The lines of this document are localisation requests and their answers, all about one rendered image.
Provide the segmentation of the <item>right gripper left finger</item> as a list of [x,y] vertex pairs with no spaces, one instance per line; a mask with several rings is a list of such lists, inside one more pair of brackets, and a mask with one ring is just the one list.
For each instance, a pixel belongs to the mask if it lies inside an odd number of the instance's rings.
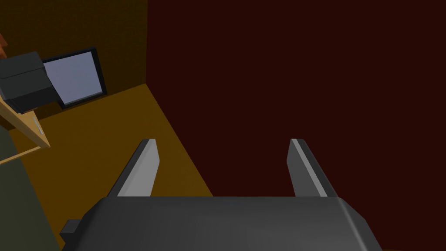
[[159,163],[156,140],[143,139],[109,191],[108,196],[151,196]]

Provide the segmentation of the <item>dark grey box appliance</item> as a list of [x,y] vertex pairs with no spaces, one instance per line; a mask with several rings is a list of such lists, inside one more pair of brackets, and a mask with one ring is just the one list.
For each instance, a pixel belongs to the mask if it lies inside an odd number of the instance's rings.
[[0,59],[0,96],[20,114],[61,101],[35,51]]

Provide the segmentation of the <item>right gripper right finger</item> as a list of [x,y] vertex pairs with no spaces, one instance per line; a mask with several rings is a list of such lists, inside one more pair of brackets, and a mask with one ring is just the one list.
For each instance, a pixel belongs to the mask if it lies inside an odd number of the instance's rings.
[[297,197],[337,197],[322,168],[303,139],[291,139],[287,167]]

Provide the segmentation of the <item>light wooden cabinet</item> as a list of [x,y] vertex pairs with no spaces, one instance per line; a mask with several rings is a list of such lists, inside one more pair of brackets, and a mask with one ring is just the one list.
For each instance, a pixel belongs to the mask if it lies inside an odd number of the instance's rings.
[[24,114],[16,113],[2,100],[2,98],[0,98],[0,116],[15,126],[16,129],[37,145],[32,149],[1,160],[0,165],[19,159],[42,148],[50,148],[48,139],[46,138],[34,111],[29,111]]

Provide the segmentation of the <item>black framed window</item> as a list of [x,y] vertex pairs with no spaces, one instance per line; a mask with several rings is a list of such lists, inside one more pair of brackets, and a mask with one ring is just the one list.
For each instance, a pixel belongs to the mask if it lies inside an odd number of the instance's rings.
[[107,94],[96,47],[42,59],[46,73],[67,109]]

